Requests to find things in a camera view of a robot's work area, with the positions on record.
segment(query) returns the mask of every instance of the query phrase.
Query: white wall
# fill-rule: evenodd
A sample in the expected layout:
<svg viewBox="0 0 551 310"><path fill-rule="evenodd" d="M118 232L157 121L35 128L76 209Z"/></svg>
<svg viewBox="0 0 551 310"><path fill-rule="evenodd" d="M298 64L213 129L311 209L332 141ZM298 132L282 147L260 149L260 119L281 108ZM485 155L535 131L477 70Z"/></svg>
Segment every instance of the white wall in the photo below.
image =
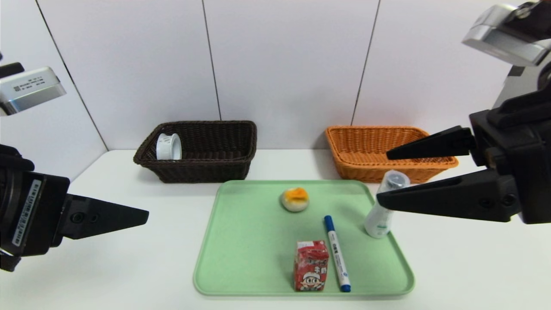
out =
<svg viewBox="0 0 551 310"><path fill-rule="evenodd" d="M201 0L39 0L109 149L156 125L219 120Z"/></svg>
<svg viewBox="0 0 551 310"><path fill-rule="evenodd" d="M0 143L17 148L35 171L74 179L106 152L98 132L33 0L2 0L0 51L3 65L26 70L50 66L67 94L32 109L0 117Z"/></svg>
<svg viewBox="0 0 551 310"><path fill-rule="evenodd" d="M354 125L469 125L491 108L510 65L461 44L497 0L382 0ZM520 4L522 1L509 1Z"/></svg>
<svg viewBox="0 0 551 310"><path fill-rule="evenodd" d="M223 120L259 148L325 147L350 125L377 0L205 0Z"/></svg>
<svg viewBox="0 0 551 310"><path fill-rule="evenodd" d="M496 0L381 0L354 125L467 126L510 66L461 44ZM250 119L259 148L352 121L376 0L39 0L108 148L173 120ZM210 62L207 17L213 67Z"/></svg>

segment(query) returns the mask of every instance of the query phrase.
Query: table surface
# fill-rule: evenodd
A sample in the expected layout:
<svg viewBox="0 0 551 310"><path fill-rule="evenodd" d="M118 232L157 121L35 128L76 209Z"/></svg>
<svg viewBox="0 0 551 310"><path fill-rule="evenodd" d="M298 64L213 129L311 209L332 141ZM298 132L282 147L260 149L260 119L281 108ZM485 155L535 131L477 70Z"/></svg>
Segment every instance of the table surface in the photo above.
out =
<svg viewBox="0 0 551 310"><path fill-rule="evenodd" d="M105 153L71 194L150 211L146 225L81 240L65 238L43 256L0 273L2 309L547 309L551 225L396 212L392 232L416 277L402 297L207 297L192 282L220 184L163 184ZM436 179L473 172L469 157ZM338 179L328 150L258 150L249 180ZM374 193L378 187L369 184Z"/></svg>

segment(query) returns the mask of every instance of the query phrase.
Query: blue marker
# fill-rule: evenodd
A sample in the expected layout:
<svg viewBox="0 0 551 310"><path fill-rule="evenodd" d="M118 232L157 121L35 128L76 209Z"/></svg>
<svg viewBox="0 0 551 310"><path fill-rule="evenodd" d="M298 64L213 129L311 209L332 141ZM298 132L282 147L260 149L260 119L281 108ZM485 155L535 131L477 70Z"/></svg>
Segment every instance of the blue marker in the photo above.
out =
<svg viewBox="0 0 551 310"><path fill-rule="evenodd" d="M333 225L333 219L330 215L324 217L325 226L327 227L327 235L329 236L329 242L331 243L331 252L333 253L333 260L335 261L335 267L337 267L337 275L339 277L339 283L341 285L341 291L350 292L350 279L348 279L348 272L344 265L343 253L341 252L341 246L339 245L339 239L337 239L337 233L335 232L335 226Z"/></svg>

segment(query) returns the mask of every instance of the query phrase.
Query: roll of tape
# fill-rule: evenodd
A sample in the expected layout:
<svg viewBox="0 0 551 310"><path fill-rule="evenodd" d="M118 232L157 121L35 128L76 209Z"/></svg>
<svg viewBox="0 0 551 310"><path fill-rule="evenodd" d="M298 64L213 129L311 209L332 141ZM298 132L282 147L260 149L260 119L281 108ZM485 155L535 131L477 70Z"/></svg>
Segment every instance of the roll of tape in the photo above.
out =
<svg viewBox="0 0 551 310"><path fill-rule="evenodd" d="M164 133L157 138L157 160L178 160L182 159L182 143L178 134L167 136Z"/></svg>

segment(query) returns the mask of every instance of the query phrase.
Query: cartoon character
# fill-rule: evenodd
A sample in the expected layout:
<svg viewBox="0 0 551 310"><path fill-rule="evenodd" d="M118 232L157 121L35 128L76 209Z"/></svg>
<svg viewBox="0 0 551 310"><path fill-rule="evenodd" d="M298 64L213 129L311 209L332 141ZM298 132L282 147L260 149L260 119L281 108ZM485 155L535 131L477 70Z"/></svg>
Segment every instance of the cartoon character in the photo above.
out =
<svg viewBox="0 0 551 310"><path fill-rule="evenodd" d="M319 274L315 272L307 272L302 276L301 291L318 291L325 283L321 281Z"/></svg>

